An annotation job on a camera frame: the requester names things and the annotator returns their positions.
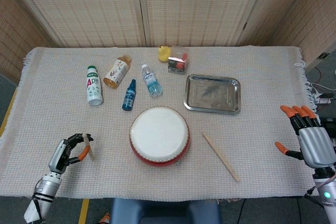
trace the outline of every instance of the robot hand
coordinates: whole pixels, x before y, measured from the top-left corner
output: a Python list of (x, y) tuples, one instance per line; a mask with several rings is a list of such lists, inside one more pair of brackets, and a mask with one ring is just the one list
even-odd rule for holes
[[(86, 136), (89, 141), (93, 141), (90, 134)], [(68, 165), (82, 161), (90, 151), (90, 147), (86, 146), (78, 157), (70, 158), (71, 150), (83, 141), (83, 134), (75, 134), (59, 142), (49, 162), (50, 173), (35, 185), (31, 202), (24, 215), (27, 223), (45, 223), (44, 219), (62, 182), (61, 174), (65, 172)]]
[(305, 196), (310, 196), (317, 189), (330, 223), (336, 224), (336, 173), (332, 169), (336, 162), (336, 153), (330, 138), (315, 114), (306, 106), (290, 108), (282, 105), (280, 108), (290, 119), (301, 151), (290, 151), (279, 142), (275, 145), (283, 154), (304, 160), (306, 165), (315, 169), (315, 186)]

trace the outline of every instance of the metal tray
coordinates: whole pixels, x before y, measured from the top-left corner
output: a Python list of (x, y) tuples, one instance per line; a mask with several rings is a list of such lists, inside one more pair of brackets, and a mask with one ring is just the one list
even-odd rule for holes
[(191, 74), (185, 85), (184, 106), (195, 111), (238, 113), (240, 83), (234, 78)]

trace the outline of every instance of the floor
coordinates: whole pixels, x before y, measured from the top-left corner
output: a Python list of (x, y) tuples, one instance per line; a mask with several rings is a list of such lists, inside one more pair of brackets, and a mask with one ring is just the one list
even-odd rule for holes
[[(317, 68), (322, 73), (319, 84), (336, 88), (336, 52), (322, 60)], [(307, 72), (310, 82), (319, 79), (317, 69)], [(7, 107), (15, 90), (15, 85), (0, 76), (0, 123), (6, 113)], [(318, 108), (318, 114), (322, 117), (336, 118), (336, 100)], [(28, 198), (0, 197), (0, 223), (25, 223), (23, 214), (30, 202)], [(237, 202), (222, 201), (220, 203), (223, 223), (237, 223), (243, 200)], [(56, 198), (47, 217), (48, 223), (78, 223), (82, 200)], [(110, 211), (112, 199), (90, 200), (87, 214), (87, 224), (99, 222), (103, 215)], [(322, 208), (303, 198), (258, 198), (245, 201), (239, 224), (281, 224), (300, 223), (318, 224), (328, 223), (326, 214)]]

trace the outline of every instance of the drum head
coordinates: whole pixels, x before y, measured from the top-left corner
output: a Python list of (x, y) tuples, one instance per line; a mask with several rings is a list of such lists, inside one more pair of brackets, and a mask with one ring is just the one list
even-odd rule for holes
[(153, 107), (133, 122), (130, 141), (146, 161), (165, 163), (181, 158), (188, 147), (189, 130), (183, 117), (167, 107)]

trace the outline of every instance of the blue spray bottle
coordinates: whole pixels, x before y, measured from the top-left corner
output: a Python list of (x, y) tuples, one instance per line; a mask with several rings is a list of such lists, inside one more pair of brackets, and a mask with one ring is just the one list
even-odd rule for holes
[(124, 103), (122, 105), (122, 109), (126, 111), (130, 111), (133, 108), (133, 102), (135, 99), (135, 80), (133, 79), (130, 86), (128, 87), (126, 91), (126, 95), (124, 98)]

